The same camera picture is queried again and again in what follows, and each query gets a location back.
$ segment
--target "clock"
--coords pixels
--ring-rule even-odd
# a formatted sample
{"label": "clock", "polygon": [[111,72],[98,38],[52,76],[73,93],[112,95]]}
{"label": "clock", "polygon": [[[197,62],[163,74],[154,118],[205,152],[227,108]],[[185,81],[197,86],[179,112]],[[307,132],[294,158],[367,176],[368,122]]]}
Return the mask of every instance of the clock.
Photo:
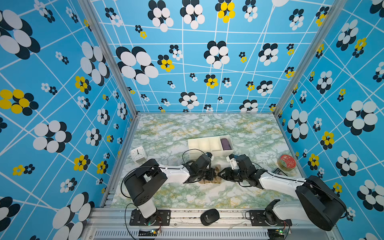
{"label": "clock", "polygon": [[147,154],[145,153],[143,146],[140,146],[131,150],[131,157],[133,161],[137,162],[147,159]]}

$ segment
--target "blue patterned backdrop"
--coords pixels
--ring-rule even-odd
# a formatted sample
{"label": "blue patterned backdrop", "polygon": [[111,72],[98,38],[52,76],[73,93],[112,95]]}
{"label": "blue patterned backdrop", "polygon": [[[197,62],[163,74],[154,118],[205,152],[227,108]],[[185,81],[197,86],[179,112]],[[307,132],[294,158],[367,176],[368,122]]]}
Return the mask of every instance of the blue patterned backdrop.
{"label": "blue patterned backdrop", "polygon": [[333,0],[91,3],[139,111],[270,112]]}
{"label": "blue patterned backdrop", "polygon": [[384,8],[349,0],[279,113],[307,176],[344,201],[344,239],[383,239]]}
{"label": "blue patterned backdrop", "polygon": [[0,239],[77,239],[132,116],[77,1],[2,1],[0,46]]}

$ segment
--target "white storage box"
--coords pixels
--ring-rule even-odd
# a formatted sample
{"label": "white storage box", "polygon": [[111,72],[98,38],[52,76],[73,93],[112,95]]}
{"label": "white storage box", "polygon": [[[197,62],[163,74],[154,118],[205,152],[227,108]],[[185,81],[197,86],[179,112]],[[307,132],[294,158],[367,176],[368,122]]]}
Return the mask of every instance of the white storage box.
{"label": "white storage box", "polygon": [[[221,139],[227,139],[231,150],[223,150],[221,145]],[[217,137],[202,137],[188,139],[188,149],[200,149],[203,152],[210,152],[215,157],[227,157],[234,152],[231,137],[229,135],[217,136]],[[188,151],[189,159],[197,159],[201,156],[201,152],[198,150]]]}

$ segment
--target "marble table surface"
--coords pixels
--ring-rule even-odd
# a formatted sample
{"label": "marble table surface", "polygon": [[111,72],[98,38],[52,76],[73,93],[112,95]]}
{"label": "marble table surface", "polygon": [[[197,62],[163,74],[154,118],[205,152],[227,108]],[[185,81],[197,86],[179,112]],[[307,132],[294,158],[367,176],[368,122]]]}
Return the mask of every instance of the marble table surface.
{"label": "marble table surface", "polygon": [[[267,170],[277,167],[282,154],[291,154],[272,114],[142,114],[131,149],[143,146],[147,159],[176,166],[182,164],[188,139],[222,135],[231,136],[234,154],[246,154]],[[134,162],[130,156],[126,159],[111,207],[124,208],[132,202],[121,194],[120,183],[130,170],[144,162]],[[224,157],[215,157],[212,166],[219,170],[230,167]],[[297,168],[286,173],[301,176]],[[214,182],[164,184],[153,200],[158,208],[265,208],[274,199],[294,200],[280,192],[244,188],[220,178]]]}

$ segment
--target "black mounting plate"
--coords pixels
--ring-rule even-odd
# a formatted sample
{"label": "black mounting plate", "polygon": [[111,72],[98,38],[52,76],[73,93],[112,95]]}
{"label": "black mounting plate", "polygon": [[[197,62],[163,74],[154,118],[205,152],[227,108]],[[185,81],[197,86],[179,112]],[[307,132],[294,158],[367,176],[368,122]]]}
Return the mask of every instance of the black mounting plate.
{"label": "black mounting plate", "polygon": [[[162,226],[169,226],[170,210],[158,210],[157,215],[163,220]],[[131,220],[129,221],[130,226],[146,226],[145,218],[141,215],[138,209],[134,209],[131,213]],[[151,226],[160,226],[158,219]]]}
{"label": "black mounting plate", "polygon": [[[252,223],[253,227],[256,227],[256,226],[270,226],[268,223],[265,222],[265,216],[264,216],[265,210],[250,210],[248,212],[249,212],[251,223]],[[292,221],[291,220],[287,219],[287,220],[284,220],[284,221],[288,224],[288,226],[292,226]],[[276,226],[279,226],[279,227],[282,226],[283,227],[284,226],[284,221],[280,220],[280,222],[278,222]]]}

